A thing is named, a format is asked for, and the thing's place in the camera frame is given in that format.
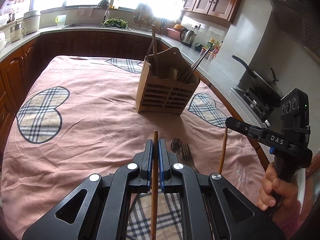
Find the hand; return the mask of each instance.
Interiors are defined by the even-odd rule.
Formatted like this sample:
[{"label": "hand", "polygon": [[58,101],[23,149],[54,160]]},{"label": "hand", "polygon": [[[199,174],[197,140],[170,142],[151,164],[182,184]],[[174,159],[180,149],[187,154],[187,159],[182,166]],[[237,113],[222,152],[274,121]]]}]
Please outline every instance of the hand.
[{"label": "hand", "polygon": [[298,185],[295,179],[292,182],[286,182],[278,178],[274,163],[270,163],[265,175],[261,180],[262,186],[259,188],[259,196],[257,206],[261,210],[266,210],[268,207],[273,207],[276,200],[271,195],[275,191],[283,196],[283,201],[280,208],[274,213],[273,221],[275,223],[282,222],[292,217],[299,208]]}]

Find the wooden utensil holder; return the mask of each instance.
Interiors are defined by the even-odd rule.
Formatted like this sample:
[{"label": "wooden utensil holder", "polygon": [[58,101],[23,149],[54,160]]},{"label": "wooden utensil holder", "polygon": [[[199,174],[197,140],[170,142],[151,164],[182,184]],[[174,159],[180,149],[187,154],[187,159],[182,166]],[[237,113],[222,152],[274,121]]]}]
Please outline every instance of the wooden utensil holder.
[{"label": "wooden utensil holder", "polygon": [[[178,69],[179,76],[190,68],[179,49],[171,48],[158,53],[159,76],[164,77],[169,67]],[[136,97],[137,111],[181,114],[200,83],[200,78],[193,74],[188,83],[151,75],[153,57],[145,59]]]}]

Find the screw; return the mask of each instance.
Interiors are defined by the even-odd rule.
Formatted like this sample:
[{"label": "screw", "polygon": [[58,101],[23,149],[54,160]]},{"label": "screw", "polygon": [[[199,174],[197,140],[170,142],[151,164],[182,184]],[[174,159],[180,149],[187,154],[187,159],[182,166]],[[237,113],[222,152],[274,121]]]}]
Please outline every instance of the screw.
[{"label": "screw", "polygon": [[173,165],[173,167],[176,169],[176,170],[181,170],[183,168],[183,164],[182,163],[175,163]]},{"label": "screw", "polygon": [[138,168],[138,165],[137,165],[136,163],[129,163],[129,164],[127,165],[127,168],[128,168],[129,170],[135,170],[136,168]]},{"label": "screw", "polygon": [[215,172],[215,173],[211,174],[211,178],[213,178],[214,180],[219,180],[219,179],[221,179],[221,175],[219,173]]},{"label": "screw", "polygon": [[90,181],[97,181],[100,178],[100,176],[98,174],[92,174],[89,177]]}]

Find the gas stove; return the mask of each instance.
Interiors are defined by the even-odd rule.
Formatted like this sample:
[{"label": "gas stove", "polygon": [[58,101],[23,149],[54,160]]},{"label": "gas stove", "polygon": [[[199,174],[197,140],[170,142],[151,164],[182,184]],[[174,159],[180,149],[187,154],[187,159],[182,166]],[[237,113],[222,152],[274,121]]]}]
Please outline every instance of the gas stove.
[{"label": "gas stove", "polygon": [[274,109],[263,102],[252,87],[249,87],[246,92],[236,88],[231,88],[231,90],[249,108],[250,112],[262,122],[263,125],[266,127],[270,126],[268,117]]}]

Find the cabinet door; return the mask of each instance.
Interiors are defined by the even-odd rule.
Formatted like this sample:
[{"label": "cabinet door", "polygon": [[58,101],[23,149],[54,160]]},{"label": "cabinet door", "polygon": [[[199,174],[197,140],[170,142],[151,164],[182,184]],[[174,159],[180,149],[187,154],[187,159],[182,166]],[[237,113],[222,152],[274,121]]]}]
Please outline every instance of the cabinet door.
[{"label": "cabinet door", "polygon": [[196,0],[195,6],[192,11],[207,14],[212,2],[213,0]]},{"label": "cabinet door", "polygon": [[107,32],[97,33],[94,56],[125,58],[128,39],[128,34]]},{"label": "cabinet door", "polygon": [[0,97],[0,152],[2,153],[12,126],[14,110],[10,104],[7,93]]},{"label": "cabinet door", "polygon": [[22,48],[17,49],[1,62],[1,77],[15,113],[26,98],[22,78]]},{"label": "cabinet door", "polygon": [[67,34],[67,55],[93,57],[96,36],[96,32],[69,32]]},{"label": "cabinet door", "polygon": [[24,61],[22,68],[22,78],[26,91],[30,90],[30,88],[44,69],[39,41],[40,39],[35,38],[22,46]]},{"label": "cabinet door", "polygon": [[125,58],[143,61],[147,55],[151,42],[151,38],[130,35],[125,50]]},{"label": "cabinet door", "polygon": [[41,56],[43,59],[43,69],[56,56],[66,54],[66,34],[49,33],[40,36]]},{"label": "cabinet door", "polygon": [[169,46],[165,45],[163,42],[161,41],[157,41],[157,52],[162,52],[169,49]]},{"label": "cabinet door", "polygon": [[191,12],[193,7],[194,7],[194,5],[195,5],[195,3],[196,3],[196,0],[186,0],[186,2],[184,3],[182,9],[184,11],[190,11]]},{"label": "cabinet door", "polygon": [[235,1],[236,0],[213,0],[208,14],[227,20]]},{"label": "cabinet door", "polygon": [[181,10],[185,3],[186,3],[186,0],[177,0],[175,7],[178,10]]}]

